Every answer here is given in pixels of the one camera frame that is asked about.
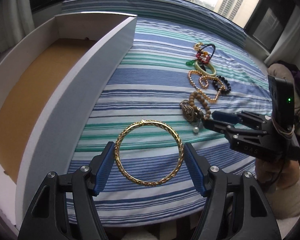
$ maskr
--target metal bolt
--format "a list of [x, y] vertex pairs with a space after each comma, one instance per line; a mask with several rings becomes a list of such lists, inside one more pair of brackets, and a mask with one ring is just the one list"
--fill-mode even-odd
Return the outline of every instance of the metal bolt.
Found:
[[210, 170], [213, 171], [213, 172], [218, 172], [219, 168], [217, 166], [211, 166]]
[[56, 175], [56, 173], [54, 171], [50, 171], [47, 176], [48, 178], [53, 178]]
[[251, 177], [253, 176], [252, 173], [249, 172], [249, 171], [245, 171], [243, 174], [244, 174], [247, 178], [251, 178]]
[[88, 165], [84, 165], [80, 168], [80, 171], [86, 172], [89, 170], [89, 166]]

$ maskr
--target gold ring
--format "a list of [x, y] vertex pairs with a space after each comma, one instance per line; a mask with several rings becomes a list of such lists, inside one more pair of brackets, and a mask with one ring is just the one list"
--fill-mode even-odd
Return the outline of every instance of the gold ring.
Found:
[[[160, 180], [157, 180], [157, 181], [143, 181], [143, 180], [136, 179], [136, 178], [132, 177], [129, 173], [127, 173], [125, 171], [124, 167], [121, 164], [121, 160], [120, 160], [119, 150], [120, 150], [120, 145], [121, 145], [122, 140], [124, 139], [124, 137], [128, 133], [133, 131], [134, 129], [136, 129], [138, 127], [141, 127], [141, 126], [145, 126], [145, 125], [153, 125], [153, 126], [156, 126], [156, 127], [159, 127], [159, 128], [162, 128], [162, 129], [166, 130], [168, 133], [170, 133], [172, 135], [172, 137], [176, 140], [176, 143], [178, 144], [179, 159], [178, 159], [176, 167], [174, 168], [174, 170], [172, 172], [169, 173], [169, 175], [167, 175], [163, 179], [160, 179]], [[117, 166], [119, 168], [119, 171], [128, 180], [132, 181], [133, 183], [143, 185], [143, 186], [157, 186], [157, 185], [161, 185], [163, 183], [166, 183], [167, 181], [172, 179], [177, 174], [177, 172], [179, 171], [179, 169], [182, 165], [182, 162], [183, 162], [183, 145], [182, 145], [182, 141], [181, 141], [179, 135], [175, 132], [175, 130], [173, 130], [166, 123], [160, 122], [160, 121], [155, 121], [155, 120], [146, 120], [146, 121], [141, 120], [139, 122], [135, 122], [135, 123], [129, 125], [126, 129], [124, 129], [119, 134], [119, 136], [117, 138], [117, 141], [115, 142], [115, 146], [114, 146], [114, 159], [115, 159], [115, 163], [117, 164]]]

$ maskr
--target wooden bead bracelet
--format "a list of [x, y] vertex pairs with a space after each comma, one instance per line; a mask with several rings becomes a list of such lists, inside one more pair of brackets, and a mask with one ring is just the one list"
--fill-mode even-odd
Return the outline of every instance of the wooden bead bracelet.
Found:
[[206, 110], [206, 114], [204, 115], [204, 118], [209, 119], [210, 114], [211, 114], [210, 107], [208, 106], [208, 103], [204, 101], [204, 98], [202, 98], [201, 95], [198, 94], [197, 91], [192, 92], [190, 94], [190, 96], [189, 96], [189, 106], [191, 106], [194, 111], [200, 111], [200, 109], [194, 104], [194, 99], [195, 98], [202, 104], [202, 106]]

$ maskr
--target gold chain necklace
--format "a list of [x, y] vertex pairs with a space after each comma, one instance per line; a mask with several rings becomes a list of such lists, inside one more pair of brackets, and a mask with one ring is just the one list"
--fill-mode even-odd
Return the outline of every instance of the gold chain necklace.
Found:
[[[205, 88], [205, 89], [208, 88], [208, 86], [209, 86], [209, 83], [208, 83], [208, 80], [209, 80], [209, 79], [210, 79], [210, 80], [215, 80], [215, 81], [217, 81], [218, 84], [219, 84], [221, 87], [220, 87], [220, 89], [218, 90], [218, 92], [217, 92], [215, 98], [209, 97], [209, 96], [208, 96], [206, 93], [204, 93], [200, 88], [198, 88], [198, 87], [195, 85], [195, 83], [193, 82], [193, 80], [192, 80], [192, 78], [191, 78], [191, 74], [197, 74], [197, 75], [200, 76], [200, 79], [199, 79], [199, 80], [200, 80], [200, 84], [201, 84], [202, 87]], [[211, 77], [211, 76], [203, 76], [203, 75], [202, 75], [199, 71], [197, 71], [197, 70], [190, 70], [189, 73], [188, 73], [188, 79], [189, 79], [189, 81], [190, 81], [190, 84], [191, 84], [198, 92], [200, 92], [200, 93], [203, 95], [203, 97], [204, 97], [206, 100], [208, 100], [210, 103], [215, 103], [215, 102], [218, 100], [218, 97], [219, 97], [221, 91], [222, 91], [222, 90], [226, 90], [225, 85], [221, 82], [221, 80], [220, 80], [219, 78], [217, 78], [217, 77]], [[206, 81], [206, 85], [203, 85], [203, 84], [202, 84], [202, 79], [204, 79], [204, 80]]]

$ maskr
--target pearl pendant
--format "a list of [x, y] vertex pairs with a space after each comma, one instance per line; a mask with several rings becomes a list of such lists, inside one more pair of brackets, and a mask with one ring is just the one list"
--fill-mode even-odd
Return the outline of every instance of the pearl pendant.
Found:
[[194, 127], [194, 128], [193, 128], [193, 132], [194, 132], [194, 133], [198, 133], [198, 132], [199, 132], [199, 127], [197, 127], [197, 126]]

